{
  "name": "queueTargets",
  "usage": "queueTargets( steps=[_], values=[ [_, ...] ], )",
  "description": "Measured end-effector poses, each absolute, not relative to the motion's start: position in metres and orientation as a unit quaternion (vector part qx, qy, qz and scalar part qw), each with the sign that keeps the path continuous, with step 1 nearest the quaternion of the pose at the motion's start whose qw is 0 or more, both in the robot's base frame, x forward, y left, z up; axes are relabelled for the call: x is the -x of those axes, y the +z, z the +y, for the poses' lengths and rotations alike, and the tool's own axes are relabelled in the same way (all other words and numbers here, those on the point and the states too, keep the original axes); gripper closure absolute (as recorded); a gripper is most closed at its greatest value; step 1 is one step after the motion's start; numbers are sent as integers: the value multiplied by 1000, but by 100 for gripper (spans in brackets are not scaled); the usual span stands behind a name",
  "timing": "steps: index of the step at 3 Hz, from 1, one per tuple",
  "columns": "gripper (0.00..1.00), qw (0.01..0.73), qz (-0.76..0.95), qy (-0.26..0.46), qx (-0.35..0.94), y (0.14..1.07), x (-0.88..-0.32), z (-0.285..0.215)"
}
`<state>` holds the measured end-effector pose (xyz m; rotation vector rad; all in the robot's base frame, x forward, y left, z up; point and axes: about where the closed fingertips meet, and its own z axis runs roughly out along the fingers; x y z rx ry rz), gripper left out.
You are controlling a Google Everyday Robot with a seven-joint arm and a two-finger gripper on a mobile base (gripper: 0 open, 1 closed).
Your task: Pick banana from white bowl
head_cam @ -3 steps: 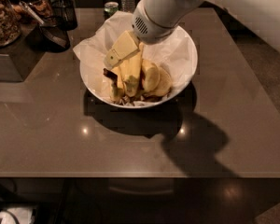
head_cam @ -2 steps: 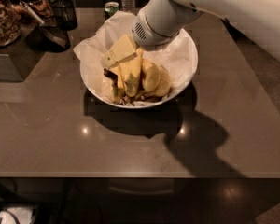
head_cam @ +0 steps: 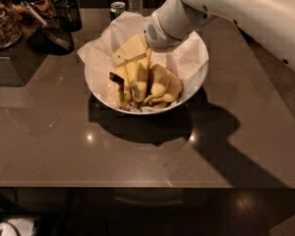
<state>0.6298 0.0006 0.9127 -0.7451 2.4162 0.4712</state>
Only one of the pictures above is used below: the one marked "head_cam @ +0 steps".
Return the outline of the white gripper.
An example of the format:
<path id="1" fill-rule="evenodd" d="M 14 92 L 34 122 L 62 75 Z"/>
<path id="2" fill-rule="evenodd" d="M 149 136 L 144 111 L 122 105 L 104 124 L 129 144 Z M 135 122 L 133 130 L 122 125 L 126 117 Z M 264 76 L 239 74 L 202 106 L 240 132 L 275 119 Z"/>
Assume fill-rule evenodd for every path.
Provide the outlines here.
<path id="1" fill-rule="evenodd" d="M 116 65 L 144 56 L 137 61 L 135 82 L 146 82 L 148 80 L 151 49 L 156 52 L 163 52 L 176 48 L 186 39 L 187 32 L 183 29 L 178 17 L 156 10 L 147 17 L 144 35 L 133 35 L 112 55 Z"/>

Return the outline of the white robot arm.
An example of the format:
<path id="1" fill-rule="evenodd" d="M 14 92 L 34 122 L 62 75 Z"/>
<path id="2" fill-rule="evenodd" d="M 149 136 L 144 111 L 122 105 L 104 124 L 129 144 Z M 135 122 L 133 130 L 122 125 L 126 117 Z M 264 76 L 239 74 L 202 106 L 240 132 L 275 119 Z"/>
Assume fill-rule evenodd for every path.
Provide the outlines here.
<path id="1" fill-rule="evenodd" d="M 295 73 L 295 0 L 166 0 L 145 19 L 152 50 L 173 49 L 216 17 L 235 24 Z"/>

